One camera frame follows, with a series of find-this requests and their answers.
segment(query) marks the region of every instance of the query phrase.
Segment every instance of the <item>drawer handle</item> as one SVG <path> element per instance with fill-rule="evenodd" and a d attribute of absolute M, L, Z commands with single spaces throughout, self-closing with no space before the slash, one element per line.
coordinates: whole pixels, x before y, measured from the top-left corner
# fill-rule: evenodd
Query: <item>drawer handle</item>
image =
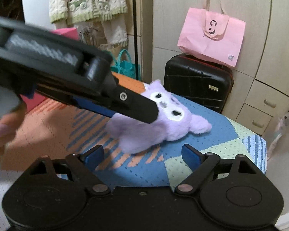
<path fill-rule="evenodd" d="M 276 104 L 268 102 L 266 99 L 264 99 L 264 104 L 270 106 L 271 108 L 275 108 L 276 107 Z"/>
<path fill-rule="evenodd" d="M 255 125 L 256 127 L 259 127 L 259 128 L 264 127 L 264 124 L 259 124 L 259 123 L 255 122 L 254 120 L 253 120 L 253 125 Z"/>

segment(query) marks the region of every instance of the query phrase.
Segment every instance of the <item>teal bag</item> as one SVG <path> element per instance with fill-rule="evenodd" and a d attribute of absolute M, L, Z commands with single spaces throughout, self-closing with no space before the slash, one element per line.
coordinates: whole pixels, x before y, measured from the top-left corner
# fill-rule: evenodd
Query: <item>teal bag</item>
<path fill-rule="evenodd" d="M 126 60 L 121 61 L 121 57 L 122 57 L 124 52 L 126 52 L 126 55 L 128 57 L 128 61 L 126 61 Z M 128 76 L 128 77 L 133 78 L 133 79 L 136 79 L 136 65 L 134 63 L 132 63 L 131 56 L 126 49 L 121 50 L 121 52 L 118 56 L 118 60 L 116 60 L 113 55 L 112 55 L 112 57 L 113 57 L 113 60 L 115 62 L 115 65 L 110 67 L 111 71 L 116 72 L 118 74 Z M 140 66 L 139 65 L 138 65 L 138 76 L 140 76 Z"/>

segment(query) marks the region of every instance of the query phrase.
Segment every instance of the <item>purple plush toy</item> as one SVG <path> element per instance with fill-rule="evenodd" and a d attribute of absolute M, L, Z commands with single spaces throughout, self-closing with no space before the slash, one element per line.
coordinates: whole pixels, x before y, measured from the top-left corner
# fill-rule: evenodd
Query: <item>purple plush toy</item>
<path fill-rule="evenodd" d="M 174 141 L 188 132 L 201 134 L 212 128 L 206 119 L 192 114 L 166 91 L 160 80 L 152 82 L 142 95 L 156 102 L 159 109 L 156 121 L 147 124 L 116 113 L 106 125 L 110 136 L 119 139 L 124 153 L 136 154 L 164 140 Z"/>

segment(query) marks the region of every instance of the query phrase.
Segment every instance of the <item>black suitcase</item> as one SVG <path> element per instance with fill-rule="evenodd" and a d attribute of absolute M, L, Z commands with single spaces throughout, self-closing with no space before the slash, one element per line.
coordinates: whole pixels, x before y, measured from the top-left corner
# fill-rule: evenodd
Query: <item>black suitcase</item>
<path fill-rule="evenodd" d="M 230 68 L 191 55 L 180 54 L 166 63 L 164 87 L 167 91 L 218 113 L 222 112 L 233 83 Z"/>

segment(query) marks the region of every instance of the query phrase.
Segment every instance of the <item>white knit sweater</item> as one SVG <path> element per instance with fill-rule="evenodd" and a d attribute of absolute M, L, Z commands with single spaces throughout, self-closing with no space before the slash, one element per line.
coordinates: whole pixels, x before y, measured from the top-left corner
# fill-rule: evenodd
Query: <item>white knit sweater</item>
<path fill-rule="evenodd" d="M 107 21 L 127 12 L 126 0 L 50 0 L 51 23 L 66 20 L 67 25 L 81 21 Z"/>

